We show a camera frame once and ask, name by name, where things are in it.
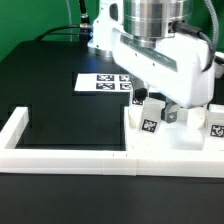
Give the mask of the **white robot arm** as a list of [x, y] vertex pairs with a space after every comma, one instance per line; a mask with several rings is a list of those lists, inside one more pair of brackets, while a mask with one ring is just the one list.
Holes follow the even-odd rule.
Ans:
[[214, 92], [215, 46], [187, 24], [191, 0], [100, 0], [91, 52], [111, 57], [132, 75], [135, 90], [148, 84], [166, 97], [161, 118], [209, 103]]

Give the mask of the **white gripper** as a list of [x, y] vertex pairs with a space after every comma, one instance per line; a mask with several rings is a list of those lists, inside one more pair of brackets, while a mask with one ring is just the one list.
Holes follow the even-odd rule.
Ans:
[[203, 40], [176, 33], [157, 41], [155, 49], [142, 48], [130, 35], [113, 29], [112, 55], [117, 65], [137, 77], [132, 79], [134, 104], [141, 105], [148, 96], [144, 82], [168, 97], [161, 111], [166, 123], [177, 120], [181, 106], [203, 106], [213, 98], [215, 70], [211, 65], [204, 71], [209, 48]]

